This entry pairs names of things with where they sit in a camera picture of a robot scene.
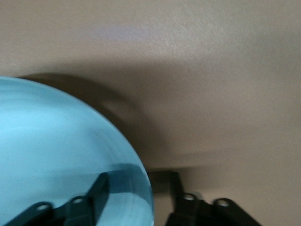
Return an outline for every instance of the textured wall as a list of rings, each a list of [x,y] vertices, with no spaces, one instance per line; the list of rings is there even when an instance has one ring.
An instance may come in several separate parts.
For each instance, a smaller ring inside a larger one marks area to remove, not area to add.
[[[301,222],[300,1],[10,0],[0,21],[0,74],[85,100],[208,201]]]

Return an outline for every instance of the blue circular lid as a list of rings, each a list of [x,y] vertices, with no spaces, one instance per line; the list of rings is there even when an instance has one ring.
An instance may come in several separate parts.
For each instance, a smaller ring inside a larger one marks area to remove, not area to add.
[[[146,171],[125,137],[82,101],[55,88],[0,77],[0,225],[36,202],[59,207],[102,172],[110,195],[100,226],[152,226]]]

